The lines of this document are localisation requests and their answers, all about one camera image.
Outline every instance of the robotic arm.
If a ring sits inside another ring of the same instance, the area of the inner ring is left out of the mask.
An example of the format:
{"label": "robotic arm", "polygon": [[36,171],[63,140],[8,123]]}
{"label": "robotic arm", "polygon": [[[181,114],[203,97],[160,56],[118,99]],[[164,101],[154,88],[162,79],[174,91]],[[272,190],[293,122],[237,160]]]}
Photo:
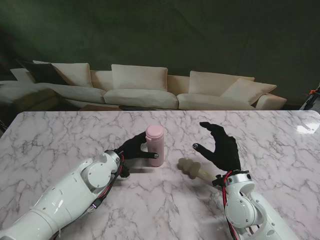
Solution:
{"label": "robotic arm", "polygon": [[0,232],[0,240],[55,238],[61,229],[99,207],[121,174],[124,159],[159,157],[157,153],[141,151],[145,142],[146,133],[142,132],[114,151],[83,160],[59,183],[49,187],[25,215]]}
{"label": "robotic arm", "polygon": [[[193,148],[219,169],[227,171],[217,175],[213,186],[221,186],[223,206],[230,233],[234,240],[299,240],[268,201],[254,191],[255,183],[249,171],[241,171],[238,147],[234,137],[228,136],[222,126],[200,122],[215,139],[211,152],[199,143]],[[247,228],[258,226],[258,230]]]}

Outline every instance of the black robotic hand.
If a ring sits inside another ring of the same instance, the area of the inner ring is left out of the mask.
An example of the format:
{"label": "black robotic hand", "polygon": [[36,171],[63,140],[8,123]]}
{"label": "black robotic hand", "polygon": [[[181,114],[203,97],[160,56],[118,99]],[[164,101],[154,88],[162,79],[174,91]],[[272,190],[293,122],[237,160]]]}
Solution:
{"label": "black robotic hand", "polygon": [[200,126],[211,132],[215,140],[215,151],[212,152],[199,143],[194,143],[192,147],[221,170],[241,170],[235,138],[228,136],[222,126],[209,122],[200,122]]}
{"label": "black robotic hand", "polygon": [[159,155],[156,152],[145,152],[141,150],[141,144],[146,143],[146,132],[142,132],[139,135],[127,140],[114,152],[118,155],[123,155],[124,159],[157,159]]}

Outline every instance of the red wire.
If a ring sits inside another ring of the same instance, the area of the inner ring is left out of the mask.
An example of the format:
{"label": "red wire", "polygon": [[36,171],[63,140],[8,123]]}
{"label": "red wire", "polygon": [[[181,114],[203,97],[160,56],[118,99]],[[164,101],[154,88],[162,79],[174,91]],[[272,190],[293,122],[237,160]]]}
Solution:
{"label": "red wire", "polygon": [[[223,207],[225,208],[226,207],[226,204],[227,204],[227,194],[226,194],[226,182],[227,182],[227,179],[229,177],[229,175],[232,173],[232,171],[229,171],[225,177],[224,177],[224,186],[222,187],[222,199],[223,199]],[[234,229],[234,226],[232,226],[232,224],[228,221],[227,219],[227,222],[229,224],[229,227],[232,229],[232,232],[233,232],[233,235],[235,236],[235,239],[238,240],[238,237],[236,235],[236,232],[235,232],[235,229]]]}
{"label": "red wire", "polygon": [[[122,162],[124,162],[124,161],[125,161],[125,157],[124,157],[123,154],[121,154],[121,156],[122,156]],[[122,171],[122,166],[123,166],[123,164],[122,164],[121,167],[120,167],[119,174],[120,174],[121,171]],[[99,196],[98,198],[100,198],[100,197],[102,197],[103,195],[105,195],[106,192],[109,190],[110,187],[111,187],[111,185],[109,184],[109,186],[100,194],[100,196]]]}

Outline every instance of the dark gray wall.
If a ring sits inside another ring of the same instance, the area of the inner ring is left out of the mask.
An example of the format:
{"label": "dark gray wall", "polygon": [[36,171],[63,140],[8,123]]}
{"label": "dark gray wall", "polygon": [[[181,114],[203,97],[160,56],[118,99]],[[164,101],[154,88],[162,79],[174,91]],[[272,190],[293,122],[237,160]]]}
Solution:
{"label": "dark gray wall", "polygon": [[253,76],[302,104],[320,77],[319,1],[1,0],[2,67],[14,58]]}

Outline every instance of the coffee table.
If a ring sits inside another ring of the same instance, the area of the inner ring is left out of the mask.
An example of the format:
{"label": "coffee table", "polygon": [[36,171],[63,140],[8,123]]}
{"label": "coffee table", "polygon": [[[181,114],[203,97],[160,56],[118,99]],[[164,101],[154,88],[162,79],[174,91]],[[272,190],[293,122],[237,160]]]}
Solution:
{"label": "coffee table", "polygon": [[178,168],[200,162],[193,143],[214,149],[208,121],[235,137],[241,166],[302,240],[320,237],[320,115],[315,111],[79,111],[20,113],[0,139],[0,229],[83,159],[119,147],[151,124],[165,128],[165,163],[127,161],[131,175],[105,202],[61,233],[61,240],[230,240],[222,194]]}

